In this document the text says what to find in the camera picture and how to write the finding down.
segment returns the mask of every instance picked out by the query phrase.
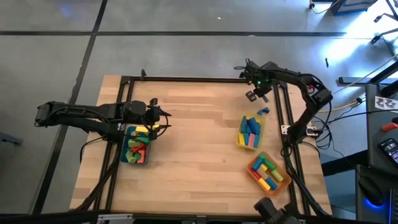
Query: sticker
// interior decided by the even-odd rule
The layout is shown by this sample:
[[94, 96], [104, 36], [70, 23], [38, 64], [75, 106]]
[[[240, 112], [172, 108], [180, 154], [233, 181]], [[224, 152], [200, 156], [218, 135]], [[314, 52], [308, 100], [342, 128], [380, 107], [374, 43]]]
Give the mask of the sticker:
[[382, 110], [398, 110], [398, 100], [392, 100], [380, 96], [374, 97], [374, 107]]

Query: blue light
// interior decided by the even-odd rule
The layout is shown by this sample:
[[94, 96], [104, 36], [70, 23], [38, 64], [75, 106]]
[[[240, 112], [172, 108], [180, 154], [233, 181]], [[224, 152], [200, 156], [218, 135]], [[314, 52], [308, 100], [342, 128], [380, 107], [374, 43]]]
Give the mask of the blue light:
[[365, 199], [365, 205], [373, 210], [382, 210], [384, 209], [384, 204], [380, 206], [373, 205], [367, 198]]

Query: orange tray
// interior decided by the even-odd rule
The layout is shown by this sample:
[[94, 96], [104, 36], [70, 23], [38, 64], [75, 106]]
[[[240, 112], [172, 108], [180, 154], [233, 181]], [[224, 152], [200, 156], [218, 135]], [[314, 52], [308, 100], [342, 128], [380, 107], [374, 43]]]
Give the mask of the orange tray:
[[[276, 166], [276, 170], [278, 171], [278, 173], [284, 178], [282, 182], [278, 182], [277, 180], [275, 180], [274, 176], [271, 174], [271, 170], [267, 169], [266, 174], [268, 175], [268, 177], [270, 177], [272, 179], [272, 181], [274, 181], [274, 183], [278, 186], [278, 188], [276, 188], [276, 190], [267, 190], [266, 188], [264, 188], [259, 180], [256, 178], [256, 176], [254, 176], [254, 174], [252, 174], [251, 167], [253, 166], [253, 164], [256, 162], [257, 158], [259, 157], [260, 153], [264, 153], [266, 155], [266, 159], [268, 161], [271, 161], [275, 166]], [[262, 151], [260, 152], [249, 164], [248, 164], [248, 168], [247, 168], [247, 172], [250, 174], [251, 177], [253, 177], [253, 179], [257, 182], [257, 184], [263, 189], [264, 193], [266, 194], [266, 196], [271, 197], [271, 196], [278, 196], [281, 192], [283, 192], [286, 187], [291, 183], [292, 178], [286, 173], [285, 169], [281, 168], [280, 165], [278, 165], [278, 163], [275, 162], [275, 160], [268, 155], [268, 153]]]

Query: red block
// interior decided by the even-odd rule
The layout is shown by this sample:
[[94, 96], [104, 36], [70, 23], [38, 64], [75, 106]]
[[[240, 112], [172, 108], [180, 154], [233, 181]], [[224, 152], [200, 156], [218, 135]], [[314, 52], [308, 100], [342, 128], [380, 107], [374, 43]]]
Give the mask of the red block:
[[258, 174], [256, 171], [253, 170], [253, 168], [250, 168], [250, 172], [259, 180], [261, 178], [260, 174]]
[[136, 152], [138, 152], [139, 150], [145, 150], [145, 149], [146, 149], [146, 145], [145, 145], [143, 142], [140, 142], [140, 143], [139, 143], [139, 146], [138, 146], [138, 147], [132, 147], [132, 148], [131, 148], [131, 151], [134, 152], [134, 153], [136, 153]]
[[137, 163], [144, 163], [145, 160], [145, 150], [138, 150], [138, 153], [141, 154], [141, 159], [137, 161]]
[[255, 138], [256, 138], [256, 135], [255, 135], [255, 134], [250, 134], [248, 146], [254, 147], [254, 139], [255, 139]]

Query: yellow tray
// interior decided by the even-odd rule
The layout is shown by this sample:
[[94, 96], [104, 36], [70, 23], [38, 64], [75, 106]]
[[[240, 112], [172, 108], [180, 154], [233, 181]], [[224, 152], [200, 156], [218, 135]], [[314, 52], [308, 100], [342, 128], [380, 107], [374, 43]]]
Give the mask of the yellow tray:
[[240, 144], [239, 143], [239, 133], [241, 132], [241, 127], [239, 126], [238, 128], [238, 134], [236, 135], [236, 145], [245, 149], [251, 149], [251, 150], [257, 150], [260, 146], [261, 146], [261, 140], [262, 140], [262, 136], [264, 135], [264, 126], [266, 125], [266, 117], [262, 116], [262, 115], [258, 115], [258, 114], [254, 114], [254, 113], [246, 113], [242, 115], [242, 119], [243, 116], [246, 116], [246, 119], [250, 119], [250, 118], [254, 118], [256, 119], [256, 121], [258, 123], [261, 124], [261, 130], [260, 130], [260, 139], [259, 139], [259, 144], [257, 145], [257, 148], [255, 147], [250, 147], [244, 144]]

